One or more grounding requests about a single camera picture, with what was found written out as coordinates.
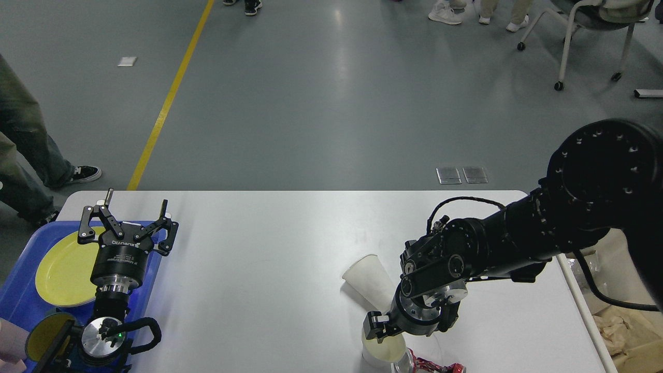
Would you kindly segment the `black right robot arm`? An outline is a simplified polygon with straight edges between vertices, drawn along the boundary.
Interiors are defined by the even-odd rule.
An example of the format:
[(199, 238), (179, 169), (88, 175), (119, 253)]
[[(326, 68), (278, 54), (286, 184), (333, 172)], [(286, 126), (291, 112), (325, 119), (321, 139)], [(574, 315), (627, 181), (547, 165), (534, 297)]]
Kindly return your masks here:
[(424, 236), (405, 244), (391, 304), (368, 312), (363, 335), (383, 342), (445, 332), (458, 317), (453, 291), (467, 282), (532, 283), (554, 256), (579, 255), (612, 228), (625, 234), (654, 305), (610, 299), (586, 274), (590, 289), (612, 305), (661, 311), (661, 149), (661, 124), (596, 121), (562, 142), (539, 187), (521, 200), (483, 219), (429, 217)]

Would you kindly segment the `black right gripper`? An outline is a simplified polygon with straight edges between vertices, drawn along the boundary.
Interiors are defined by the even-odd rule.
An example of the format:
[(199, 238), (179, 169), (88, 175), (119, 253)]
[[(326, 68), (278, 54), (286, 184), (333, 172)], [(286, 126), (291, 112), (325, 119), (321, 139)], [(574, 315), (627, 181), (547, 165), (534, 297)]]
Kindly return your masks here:
[(382, 344), (386, 338), (401, 333), (429, 337), (433, 332), (446, 332), (458, 319), (461, 300), (467, 296), (464, 282), (453, 282), (438, 289), (433, 296), (434, 305), (427, 307), (417, 299), (402, 294), (401, 285), (396, 288), (389, 312), (367, 312), (362, 334), (366, 340)]

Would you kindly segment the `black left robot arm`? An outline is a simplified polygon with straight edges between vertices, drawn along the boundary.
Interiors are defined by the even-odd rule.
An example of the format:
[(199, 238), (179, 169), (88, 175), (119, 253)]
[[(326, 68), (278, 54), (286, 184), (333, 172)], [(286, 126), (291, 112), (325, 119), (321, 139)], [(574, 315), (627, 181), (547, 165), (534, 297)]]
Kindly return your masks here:
[(149, 259), (156, 253), (170, 254), (179, 224), (167, 212), (167, 200), (147, 226), (121, 222), (109, 210), (112, 196), (109, 189), (104, 200), (84, 208), (76, 233), (78, 244), (96, 247), (93, 265), (86, 270), (95, 286), (91, 315), (77, 324), (68, 312), (55, 312), (35, 326), (24, 349), (35, 361), (36, 372), (86, 372), (99, 367), (128, 372), (130, 356), (154, 349), (162, 340), (154, 318), (127, 320), (129, 303), (144, 283)]

